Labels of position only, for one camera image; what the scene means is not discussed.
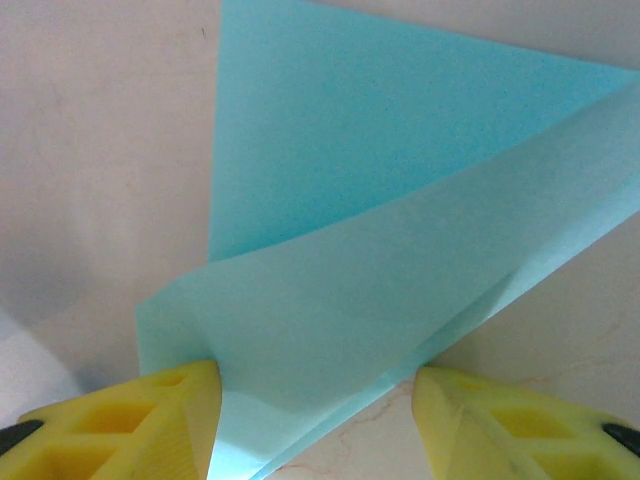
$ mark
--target marble surface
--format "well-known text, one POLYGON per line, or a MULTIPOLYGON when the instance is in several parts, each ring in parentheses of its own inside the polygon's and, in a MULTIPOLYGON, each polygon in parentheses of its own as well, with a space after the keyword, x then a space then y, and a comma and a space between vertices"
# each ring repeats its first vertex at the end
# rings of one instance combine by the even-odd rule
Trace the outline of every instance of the marble surface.
MULTIPOLYGON (((640 66, 635 0, 331 2, 640 66)), ((219 11, 218 0, 0 0, 0 425, 136 376, 133 307, 205 261, 219 11)), ((639 222, 439 361, 640 423, 639 222)), ((409 390, 274 478, 428 478, 409 390)))

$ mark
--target folded paper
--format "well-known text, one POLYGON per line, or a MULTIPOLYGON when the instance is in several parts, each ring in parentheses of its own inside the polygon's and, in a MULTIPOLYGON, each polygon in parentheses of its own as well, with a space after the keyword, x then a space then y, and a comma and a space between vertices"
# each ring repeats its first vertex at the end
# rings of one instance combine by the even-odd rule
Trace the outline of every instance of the folded paper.
POLYGON ((268 475, 637 212, 634 77, 226 0, 211 263, 137 310, 144 373, 220 365, 210 478, 268 475))

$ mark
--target blue paper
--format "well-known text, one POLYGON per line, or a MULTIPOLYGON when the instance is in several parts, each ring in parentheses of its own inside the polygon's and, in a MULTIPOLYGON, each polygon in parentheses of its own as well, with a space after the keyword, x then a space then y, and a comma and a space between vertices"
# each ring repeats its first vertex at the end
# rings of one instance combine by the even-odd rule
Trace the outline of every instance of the blue paper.
POLYGON ((222 14, 212 263, 139 306, 141 370, 216 358, 210 478, 263 478, 640 209, 640 90, 584 109, 634 73, 299 0, 222 14))

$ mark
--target light blue sheet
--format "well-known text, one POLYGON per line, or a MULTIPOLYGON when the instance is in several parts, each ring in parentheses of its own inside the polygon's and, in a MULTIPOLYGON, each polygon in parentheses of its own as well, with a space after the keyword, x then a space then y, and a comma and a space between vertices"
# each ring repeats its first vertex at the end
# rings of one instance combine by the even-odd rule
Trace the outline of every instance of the light blue sheet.
POLYGON ((216 358, 210 478, 263 478, 640 209, 640 90, 585 110, 635 74, 299 0, 222 15, 212 263, 139 306, 140 361, 216 358))

